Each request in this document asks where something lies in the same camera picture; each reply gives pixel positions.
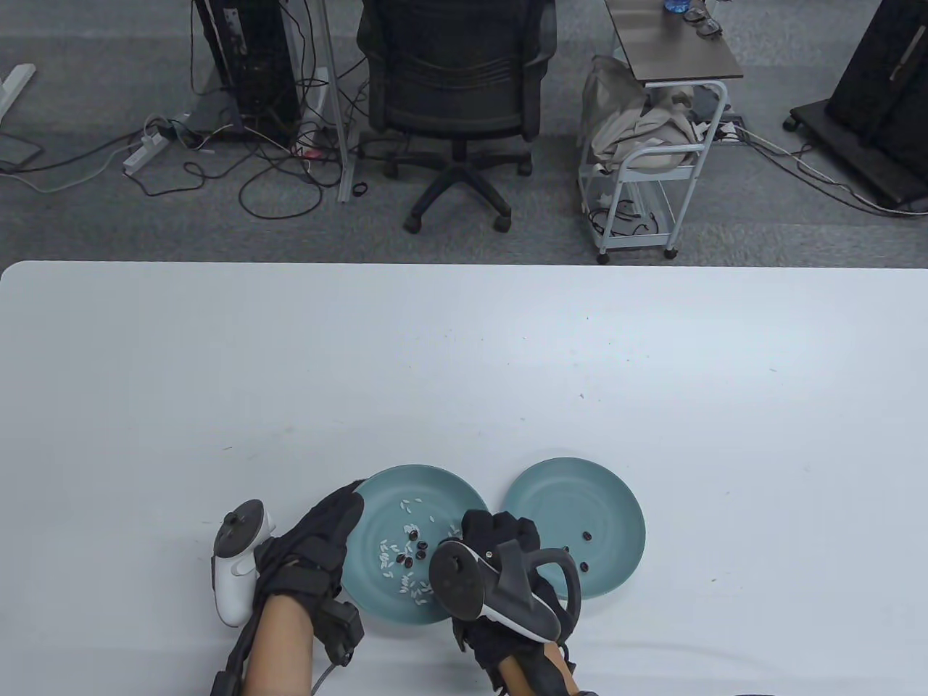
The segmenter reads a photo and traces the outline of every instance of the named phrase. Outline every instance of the chair base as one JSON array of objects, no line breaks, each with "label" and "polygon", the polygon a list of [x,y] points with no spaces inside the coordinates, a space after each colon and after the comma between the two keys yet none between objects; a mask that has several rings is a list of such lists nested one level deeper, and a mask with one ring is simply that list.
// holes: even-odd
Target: chair base
[{"label": "chair base", "polygon": [[455,140],[452,142],[451,161],[434,152],[393,153],[387,156],[387,161],[383,165],[384,175],[395,179],[399,176],[401,164],[424,167],[439,173],[419,196],[419,200],[413,205],[409,216],[403,223],[407,232],[418,233],[422,229],[422,215],[438,200],[439,196],[457,183],[471,187],[493,206],[497,213],[493,228],[497,232],[509,232],[512,225],[512,209],[481,174],[481,171],[503,164],[515,164],[519,175],[529,176],[532,173],[532,153],[527,151],[487,153],[468,158],[467,142]]}]

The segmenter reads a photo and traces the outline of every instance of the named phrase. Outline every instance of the white vr controller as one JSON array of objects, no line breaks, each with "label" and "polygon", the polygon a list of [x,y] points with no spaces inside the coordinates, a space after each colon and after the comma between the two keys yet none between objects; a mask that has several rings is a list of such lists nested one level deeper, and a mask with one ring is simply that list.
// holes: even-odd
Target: white vr controller
[{"label": "white vr controller", "polygon": [[216,611],[232,628],[251,617],[254,585],[258,578],[254,550],[276,525],[260,500],[248,500],[229,512],[213,542],[213,594]]}]

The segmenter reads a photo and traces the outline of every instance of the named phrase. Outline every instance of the hand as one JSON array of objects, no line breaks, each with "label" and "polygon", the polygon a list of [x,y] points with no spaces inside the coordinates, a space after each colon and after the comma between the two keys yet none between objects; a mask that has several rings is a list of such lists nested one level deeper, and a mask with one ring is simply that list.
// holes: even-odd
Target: hand
[{"label": "hand", "polygon": [[[516,520],[508,512],[490,515],[485,510],[468,510],[461,521],[461,532],[464,543],[476,551],[482,558],[486,558],[487,551],[496,551],[496,547],[503,542],[516,539],[523,552],[537,551],[541,548],[541,540],[535,523],[525,518]],[[499,561],[494,553],[487,559],[491,565],[499,570]],[[564,629],[571,622],[570,616],[558,602],[554,588],[536,571],[529,574],[529,585],[532,592],[543,600],[554,613],[557,614]],[[529,638],[519,635],[515,631],[489,619],[464,622],[452,619],[452,626],[458,645],[464,651],[464,644],[473,650],[474,658],[490,676],[494,690],[503,686],[499,674],[499,663],[511,655],[542,651],[544,646]]]},{"label": "hand", "polygon": [[349,483],[323,498],[286,534],[255,550],[258,582],[254,607],[272,595],[293,597],[316,622],[318,608],[342,592],[348,535],[364,512],[364,498]]}]

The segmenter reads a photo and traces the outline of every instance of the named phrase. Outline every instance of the chair backrest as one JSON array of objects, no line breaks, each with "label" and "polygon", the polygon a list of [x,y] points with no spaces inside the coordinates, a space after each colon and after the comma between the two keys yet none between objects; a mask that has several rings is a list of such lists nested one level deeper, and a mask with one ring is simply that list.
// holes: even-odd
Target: chair backrest
[{"label": "chair backrest", "polygon": [[371,124],[445,138],[521,133],[535,2],[364,0],[382,58],[371,60]]}]

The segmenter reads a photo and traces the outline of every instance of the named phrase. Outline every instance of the table leg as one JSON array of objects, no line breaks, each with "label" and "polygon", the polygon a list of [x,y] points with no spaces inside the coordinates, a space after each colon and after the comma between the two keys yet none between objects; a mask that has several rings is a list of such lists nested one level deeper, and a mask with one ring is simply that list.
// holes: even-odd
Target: table leg
[{"label": "table leg", "polygon": [[332,88],[332,99],[335,105],[335,131],[339,137],[339,156],[342,158],[342,180],[339,183],[339,203],[345,203],[351,198],[351,189],[354,178],[354,156],[349,153],[348,136],[342,113],[342,93],[339,90],[338,70],[335,67],[335,53],[332,51],[332,35],[329,31],[329,14],[326,11],[326,0],[316,0],[319,8],[319,17],[322,20],[322,50],[329,66],[329,85]]},{"label": "table leg", "polygon": [[0,120],[6,116],[6,112],[13,106],[16,97],[22,92],[23,87],[30,81],[35,74],[35,66],[31,63],[21,63],[16,66],[7,78],[0,83]]}]

